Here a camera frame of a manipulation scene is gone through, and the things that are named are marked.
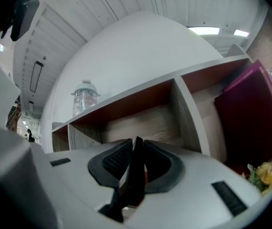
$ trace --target person in black clothing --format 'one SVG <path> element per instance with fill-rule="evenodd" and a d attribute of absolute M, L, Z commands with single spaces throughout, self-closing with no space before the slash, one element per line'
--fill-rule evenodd
<path fill-rule="evenodd" d="M 34 137 L 32 136 L 31 130 L 28 129 L 27 132 L 29 133 L 28 141 L 29 141 L 29 142 L 32 142 L 32 143 L 35 143 L 35 139 L 34 139 Z"/>

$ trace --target fluorescent light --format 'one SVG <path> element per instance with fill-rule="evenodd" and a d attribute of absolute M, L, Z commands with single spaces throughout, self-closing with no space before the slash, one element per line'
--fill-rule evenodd
<path fill-rule="evenodd" d="M 29 111 L 33 112 L 33 102 L 29 101 Z"/>
<path fill-rule="evenodd" d="M 31 83 L 30 83 L 30 91 L 36 92 L 37 82 L 39 81 L 39 77 L 43 68 L 43 64 L 41 62 L 36 61 L 33 67 Z"/>
<path fill-rule="evenodd" d="M 235 35 L 235 36 L 244 36 L 244 37 L 247 37 L 247 36 L 249 35 L 249 32 L 240 31 L 240 30 L 235 30 L 234 35 Z"/>
<path fill-rule="evenodd" d="M 0 51 L 3 52 L 4 46 L 0 43 Z"/>
<path fill-rule="evenodd" d="M 218 35 L 219 27 L 189 27 L 197 35 Z"/>

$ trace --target transparent jar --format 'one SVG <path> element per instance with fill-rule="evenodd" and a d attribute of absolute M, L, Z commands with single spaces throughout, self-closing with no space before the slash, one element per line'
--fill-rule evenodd
<path fill-rule="evenodd" d="M 73 117 L 79 115 L 86 109 L 89 109 L 97 104 L 97 99 L 100 96 L 97 93 L 96 87 L 91 84 L 90 80 L 84 80 L 77 85 L 73 100 Z"/>

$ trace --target brown wall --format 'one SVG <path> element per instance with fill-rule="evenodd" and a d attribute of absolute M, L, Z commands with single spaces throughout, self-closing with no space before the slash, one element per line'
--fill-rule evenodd
<path fill-rule="evenodd" d="M 266 69 L 272 68 L 272 15 L 269 12 L 247 54 L 253 61 L 259 59 Z"/>

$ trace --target white corrugated ceiling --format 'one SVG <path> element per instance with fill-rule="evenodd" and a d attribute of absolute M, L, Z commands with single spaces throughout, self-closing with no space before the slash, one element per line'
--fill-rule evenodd
<path fill-rule="evenodd" d="M 225 55 L 235 43 L 249 46 L 263 23 L 267 6 L 261 0 L 43 0 L 29 39 L 17 42 L 27 48 L 22 65 L 14 66 L 22 68 L 22 75 L 14 74 L 14 79 L 22 77 L 17 81 L 22 82 L 23 109 L 27 110 L 32 101 L 34 109 L 41 111 L 56 78 L 78 49 L 105 27 L 140 10 L 188 27 L 220 27 L 219 35 L 203 37 Z M 235 29 L 250 35 L 234 36 Z M 44 67 L 33 93 L 30 82 L 36 61 Z"/>

